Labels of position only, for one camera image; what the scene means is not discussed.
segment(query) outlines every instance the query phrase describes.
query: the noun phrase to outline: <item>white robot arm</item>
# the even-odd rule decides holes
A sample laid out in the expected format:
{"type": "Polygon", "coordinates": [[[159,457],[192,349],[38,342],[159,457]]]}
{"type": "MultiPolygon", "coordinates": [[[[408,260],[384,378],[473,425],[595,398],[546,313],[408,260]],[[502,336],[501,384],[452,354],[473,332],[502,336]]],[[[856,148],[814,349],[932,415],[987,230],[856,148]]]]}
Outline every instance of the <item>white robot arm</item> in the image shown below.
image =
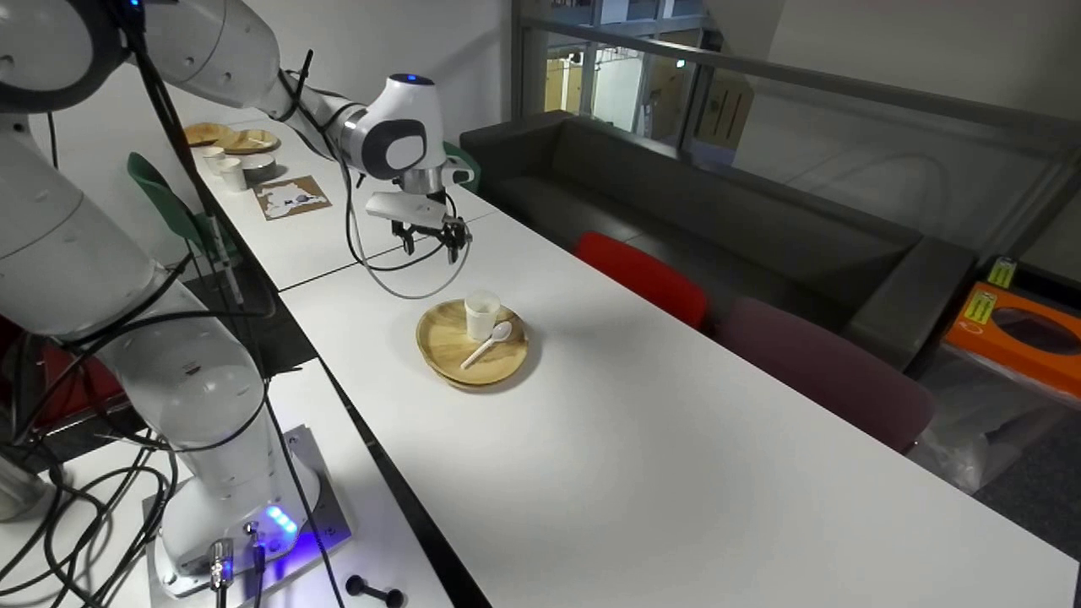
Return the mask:
{"type": "MultiPolygon", "coordinates": [[[[270,28],[240,0],[0,0],[0,313],[23,332],[88,342],[115,325],[204,312],[28,135],[28,111],[83,101],[137,40],[165,80],[222,103],[262,109],[322,155],[397,180],[408,202],[439,208],[443,236],[443,119],[430,80],[388,78],[367,109],[299,86],[281,74],[270,28]]],[[[430,217],[384,214],[437,230],[430,217]]],[[[222,545],[261,545],[268,562],[287,555],[304,502],[243,345],[219,322],[200,318],[135,328],[99,359],[172,446],[222,441],[182,452],[192,479],[163,519],[172,574],[210,574],[222,545]]],[[[313,474],[298,464],[298,475],[313,498],[313,474]]]]}

